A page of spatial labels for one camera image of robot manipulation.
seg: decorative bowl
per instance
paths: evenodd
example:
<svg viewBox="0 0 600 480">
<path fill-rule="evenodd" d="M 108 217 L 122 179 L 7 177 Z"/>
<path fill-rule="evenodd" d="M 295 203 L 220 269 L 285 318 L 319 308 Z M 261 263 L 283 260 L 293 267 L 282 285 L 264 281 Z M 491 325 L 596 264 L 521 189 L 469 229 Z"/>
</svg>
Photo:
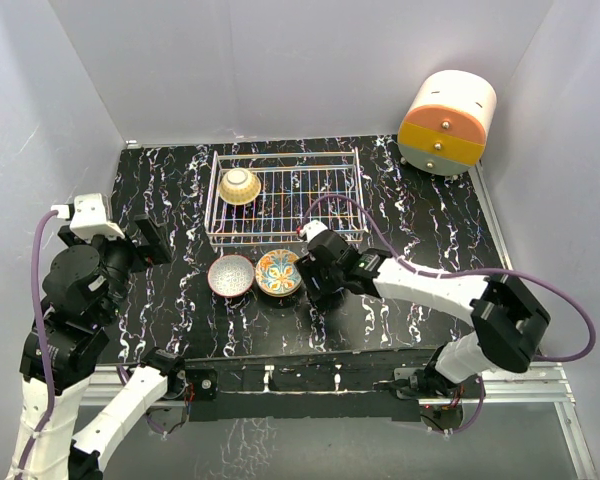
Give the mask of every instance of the decorative bowl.
<svg viewBox="0 0 600 480">
<path fill-rule="evenodd" d="M 246 168 L 232 168 L 222 176 L 218 195 L 230 205 L 246 205 L 260 195 L 261 188 L 262 183 L 254 173 Z"/>
<path fill-rule="evenodd" d="M 286 297 L 302 284 L 293 262 L 298 256 L 289 250 L 272 250 L 256 265 L 256 282 L 260 289 L 273 297 Z"/>
<path fill-rule="evenodd" d="M 242 255 L 225 255 L 217 259 L 207 273 L 209 287 L 216 295 L 233 298 L 245 294 L 253 285 L 253 264 Z"/>
</svg>

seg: metal wire basket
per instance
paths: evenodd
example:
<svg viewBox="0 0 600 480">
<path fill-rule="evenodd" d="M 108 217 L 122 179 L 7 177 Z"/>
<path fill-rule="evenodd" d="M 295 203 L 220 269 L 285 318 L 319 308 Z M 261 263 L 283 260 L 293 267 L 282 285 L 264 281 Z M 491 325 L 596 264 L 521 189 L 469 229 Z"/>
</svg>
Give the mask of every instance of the metal wire basket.
<svg viewBox="0 0 600 480">
<path fill-rule="evenodd" d="M 229 205 L 218 195 L 220 180 L 232 168 L 248 168 L 262 182 L 260 195 L 244 206 Z M 351 152 L 218 155 L 214 152 L 205 212 L 205 230 L 213 247 L 288 244 L 309 205 L 338 193 L 364 206 L 358 150 Z M 349 242 L 360 243 L 364 216 L 341 199 L 323 202 L 311 213 Z"/>
</svg>

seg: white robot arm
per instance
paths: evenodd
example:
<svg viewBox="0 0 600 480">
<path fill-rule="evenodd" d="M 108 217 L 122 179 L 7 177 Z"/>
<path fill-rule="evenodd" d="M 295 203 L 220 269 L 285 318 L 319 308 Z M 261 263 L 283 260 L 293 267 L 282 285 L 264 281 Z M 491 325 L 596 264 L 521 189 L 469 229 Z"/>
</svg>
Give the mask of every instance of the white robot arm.
<svg viewBox="0 0 600 480">
<path fill-rule="evenodd" d="M 525 372 L 549 325 L 549 314 L 516 277 L 440 278 L 447 272 L 411 265 L 413 273 L 386 251 L 358 252 L 319 221 L 307 223 L 299 234 L 308 242 L 309 253 L 296 267 L 314 300 L 346 288 L 431 307 L 475 329 L 440 347 L 424 371 L 410 379 L 412 390 L 445 394 L 488 369 Z M 418 275 L 419 271 L 437 275 Z"/>
<path fill-rule="evenodd" d="M 43 319 L 25 341 L 20 364 L 24 405 L 7 478 L 96 480 L 124 436 L 178 382 L 176 370 L 183 368 L 179 357 L 154 349 L 115 399 L 73 435 L 80 401 L 109 341 L 104 327 L 116 320 L 130 275 L 172 257 L 162 227 L 146 215 L 136 217 L 147 241 L 136 245 L 111 222 L 103 195 L 78 196 L 73 204 L 52 210 L 70 220 L 58 232 L 67 248 L 44 278 Z M 46 355 L 50 365 L 44 364 Z"/>
</svg>

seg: floor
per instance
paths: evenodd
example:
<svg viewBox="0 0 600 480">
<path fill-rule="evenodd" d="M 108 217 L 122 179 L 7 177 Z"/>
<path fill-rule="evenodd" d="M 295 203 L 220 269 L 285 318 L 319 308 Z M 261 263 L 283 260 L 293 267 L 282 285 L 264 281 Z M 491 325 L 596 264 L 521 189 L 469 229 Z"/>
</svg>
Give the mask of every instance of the floor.
<svg viewBox="0 0 600 480">
<path fill-rule="evenodd" d="M 82 409 L 80 426 L 95 415 Z M 139 422 L 105 479 L 575 480 L 553 404 L 494 404 L 445 441 L 382 418 L 187 424 L 166 441 Z"/>
<path fill-rule="evenodd" d="M 114 218 L 129 227 L 147 212 L 166 222 L 175 250 L 169 266 L 132 281 L 129 303 L 103 362 L 136 361 L 154 345 L 187 358 L 315 351 L 435 347 L 466 333 L 454 318 L 409 302 L 351 294 L 316 308 L 302 292 L 284 301 L 253 288 L 226 300 L 206 271 L 214 252 L 203 218 L 213 152 L 360 152 L 364 202 L 385 235 L 417 263 L 450 271 L 498 266 L 498 253 L 468 174 L 434 177 L 400 165 L 393 136 L 323 138 L 131 149 L 122 152 L 112 196 Z M 361 248 L 378 246 L 368 235 Z M 267 249 L 237 249 L 254 262 Z"/>
</svg>

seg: beige bowl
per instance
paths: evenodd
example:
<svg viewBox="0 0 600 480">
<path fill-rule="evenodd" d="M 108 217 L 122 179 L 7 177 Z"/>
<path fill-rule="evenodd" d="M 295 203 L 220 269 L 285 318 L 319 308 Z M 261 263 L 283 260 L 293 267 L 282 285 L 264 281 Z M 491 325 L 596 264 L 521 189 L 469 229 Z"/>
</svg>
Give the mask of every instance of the beige bowl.
<svg viewBox="0 0 600 480">
<path fill-rule="evenodd" d="M 246 168 L 233 168 L 222 176 L 218 194 L 231 205 L 246 205 L 260 194 L 260 179 Z"/>
</svg>

